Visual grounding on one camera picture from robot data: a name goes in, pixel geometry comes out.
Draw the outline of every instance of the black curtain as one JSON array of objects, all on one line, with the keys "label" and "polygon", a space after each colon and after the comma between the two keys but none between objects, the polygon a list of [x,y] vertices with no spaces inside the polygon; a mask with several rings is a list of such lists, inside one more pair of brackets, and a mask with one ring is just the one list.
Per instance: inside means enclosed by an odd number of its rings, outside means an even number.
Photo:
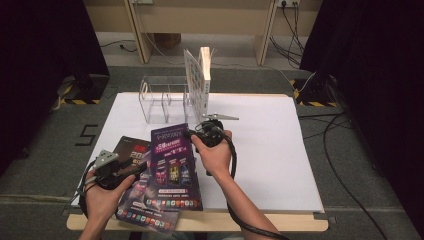
[{"label": "black curtain", "polygon": [[[323,1],[300,68],[337,78],[375,165],[424,237],[424,4],[367,1],[352,31],[338,31],[352,1]],[[332,41],[340,33],[347,41]]]},{"label": "black curtain", "polygon": [[5,0],[0,19],[3,173],[36,134],[66,77],[109,71],[81,0]]}]

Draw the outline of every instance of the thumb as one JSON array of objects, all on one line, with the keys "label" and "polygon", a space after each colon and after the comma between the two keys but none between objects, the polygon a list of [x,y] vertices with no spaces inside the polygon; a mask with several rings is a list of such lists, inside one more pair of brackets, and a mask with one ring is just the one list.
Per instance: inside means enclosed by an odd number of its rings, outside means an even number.
[{"label": "thumb", "polygon": [[202,142],[202,140],[196,135],[191,135],[191,142],[193,142],[194,146],[199,152],[207,148],[206,145]]},{"label": "thumb", "polygon": [[125,192],[125,190],[127,190],[131,186],[131,184],[134,183],[134,180],[135,180],[135,175],[134,174],[129,175],[128,177],[124,179],[124,181],[121,182],[121,184],[119,184],[117,188],[115,188],[114,191],[118,192],[119,195],[121,195],[122,193]]}]

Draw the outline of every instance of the magazine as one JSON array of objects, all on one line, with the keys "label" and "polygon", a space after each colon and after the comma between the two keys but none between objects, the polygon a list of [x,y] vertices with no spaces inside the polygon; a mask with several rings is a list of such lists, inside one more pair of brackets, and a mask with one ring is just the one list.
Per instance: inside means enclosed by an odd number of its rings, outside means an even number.
[{"label": "magazine", "polygon": [[180,210],[203,210],[187,129],[180,124],[153,130],[151,142],[121,138],[114,152],[120,159],[133,157],[133,164],[147,162],[147,170],[122,195],[116,219],[171,234]]},{"label": "magazine", "polygon": [[203,210],[195,158],[187,123],[152,130],[148,207],[159,210]]},{"label": "magazine", "polygon": [[147,170],[137,177],[132,187],[122,195],[115,218],[153,231],[170,234],[175,228],[179,212],[163,212],[144,204],[144,199],[150,193],[147,186],[151,176],[149,148],[149,141],[123,136],[114,150],[119,154],[120,160],[121,158],[133,158],[133,164],[128,168],[133,168],[143,162],[147,162],[148,166]]}]

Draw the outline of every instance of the finger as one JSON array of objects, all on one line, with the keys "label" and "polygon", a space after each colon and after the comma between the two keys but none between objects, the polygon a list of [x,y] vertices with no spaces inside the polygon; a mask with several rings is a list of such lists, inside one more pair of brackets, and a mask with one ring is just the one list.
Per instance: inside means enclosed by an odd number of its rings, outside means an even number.
[{"label": "finger", "polygon": [[233,138],[233,133],[230,130],[224,130],[225,135],[227,135],[230,139]]},{"label": "finger", "polygon": [[95,173],[95,170],[94,169],[88,171],[87,172],[87,176],[85,177],[85,180],[88,180],[88,179],[94,177],[94,173]]},{"label": "finger", "polygon": [[118,192],[119,195],[121,195],[125,190],[127,190],[131,186],[131,184],[134,183],[134,180],[135,180],[135,175],[134,174],[129,175],[128,177],[124,179],[124,181],[121,182],[121,184],[119,184],[117,188],[115,188],[114,191]]},{"label": "finger", "polygon": [[200,140],[196,135],[191,135],[191,142],[196,146],[197,150],[200,152],[203,149],[207,148],[206,145]]}]

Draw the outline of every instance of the wrist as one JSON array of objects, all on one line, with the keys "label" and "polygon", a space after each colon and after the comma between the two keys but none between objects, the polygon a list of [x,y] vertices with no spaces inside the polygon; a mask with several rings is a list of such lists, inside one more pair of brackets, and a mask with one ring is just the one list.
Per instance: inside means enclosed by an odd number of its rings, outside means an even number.
[{"label": "wrist", "polygon": [[107,220],[88,219],[87,224],[85,225],[84,231],[81,234],[80,240],[97,240],[101,239],[104,229],[107,225]]},{"label": "wrist", "polygon": [[215,181],[219,185],[228,183],[229,181],[234,181],[229,172],[223,172],[221,174],[215,174],[215,175],[213,175],[213,177],[215,178]]}]

